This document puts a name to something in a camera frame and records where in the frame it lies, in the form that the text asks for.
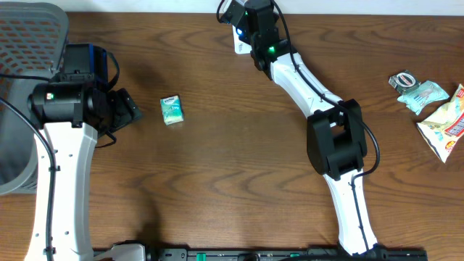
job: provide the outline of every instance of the brown wooden surface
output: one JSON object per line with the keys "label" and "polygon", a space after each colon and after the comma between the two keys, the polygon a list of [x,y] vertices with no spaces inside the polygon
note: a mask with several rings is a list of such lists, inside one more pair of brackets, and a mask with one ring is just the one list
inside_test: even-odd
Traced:
{"label": "brown wooden surface", "polygon": [[[143,120],[95,152],[90,228],[95,247],[126,239],[190,247],[335,244],[336,215],[306,155],[306,120],[277,85],[233,52],[213,14],[72,13],[70,40],[113,51]],[[429,260],[464,256],[464,144],[442,164],[388,77],[409,69],[453,94],[464,82],[464,18],[287,16],[306,65],[355,98],[382,151],[365,180],[370,222],[388,247],[424,247]],[[160,98],[180,94],[185,122],[166,126]],[[372,146],[365,159],[370,166]],[[28,249],[34,195],[0,197],[0,255]]]}

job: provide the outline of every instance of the perforated bin wall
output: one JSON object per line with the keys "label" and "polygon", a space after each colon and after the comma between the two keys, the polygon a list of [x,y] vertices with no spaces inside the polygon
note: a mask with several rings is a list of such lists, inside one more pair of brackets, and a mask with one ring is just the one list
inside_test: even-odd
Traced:
{"label": "perforated bin wall", "polygon": [[[65,12],[53,4],[0,2],[0,73],[52,77],[68,28]],[[30,117],[28,96],[40,82],[0,77],[0,96]],[[0,105],[0,195],[35,192],[36,167],[33,132]]]}

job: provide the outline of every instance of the small teal box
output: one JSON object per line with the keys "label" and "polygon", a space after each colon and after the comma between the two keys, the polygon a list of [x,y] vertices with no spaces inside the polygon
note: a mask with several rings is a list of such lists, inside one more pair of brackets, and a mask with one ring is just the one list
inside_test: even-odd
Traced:
{"label": "small teal box", "polygon": [[161,99],[161,111],[166,125],[183,121],[181,100],[178,95]]}

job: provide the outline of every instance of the chip bag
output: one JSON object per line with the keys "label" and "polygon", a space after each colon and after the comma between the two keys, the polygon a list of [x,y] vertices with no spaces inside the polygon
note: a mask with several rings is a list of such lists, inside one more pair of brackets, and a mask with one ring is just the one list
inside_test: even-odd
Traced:
{"label": "chip bag", "polygon": [[464,134],[464,87],[459,85],[451,101],[417,124],[422,137],[445,163]]}

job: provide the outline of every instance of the green component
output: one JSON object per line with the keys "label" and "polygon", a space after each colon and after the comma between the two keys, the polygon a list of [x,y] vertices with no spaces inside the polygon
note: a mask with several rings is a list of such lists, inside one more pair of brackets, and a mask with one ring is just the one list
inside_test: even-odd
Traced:
{"label": "green component", "polygon": [[203,253],[196,254],[196,261],[206,261],[206,254],[203,254]]}

